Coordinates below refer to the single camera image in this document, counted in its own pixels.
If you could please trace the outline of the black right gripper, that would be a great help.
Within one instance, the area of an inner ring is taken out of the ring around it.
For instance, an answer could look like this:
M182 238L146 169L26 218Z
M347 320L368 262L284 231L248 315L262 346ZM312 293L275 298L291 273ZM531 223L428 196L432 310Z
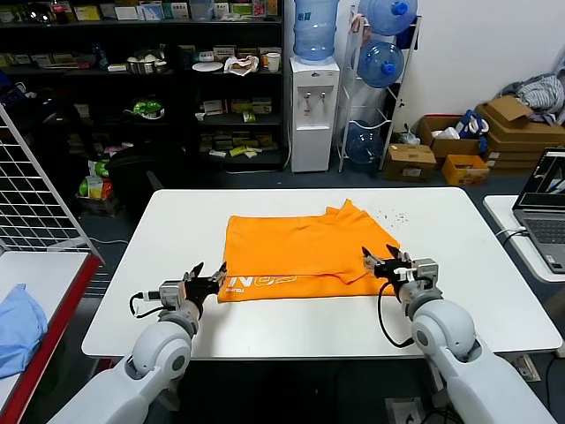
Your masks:
M399 247L387 244L387 249L393 260L380 260L363 246L364 266L366 269L374 272L374 276L377 279L386 280L381 285L380 292L384 292L389 286L392 287L394 292L398 292L404 284L413 280L410 273L413 269L414 261L409 261L409 254L402 251Z

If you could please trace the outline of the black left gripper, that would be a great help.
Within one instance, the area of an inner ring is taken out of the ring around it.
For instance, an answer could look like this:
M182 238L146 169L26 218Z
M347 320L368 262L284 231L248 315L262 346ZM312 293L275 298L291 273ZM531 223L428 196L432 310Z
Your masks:
M220 284L227 276L227 262L225 261L211 277L200 277L204 262L198 263L191 271L184 273L185 299L194 305L202 305L206 298L217 295Z

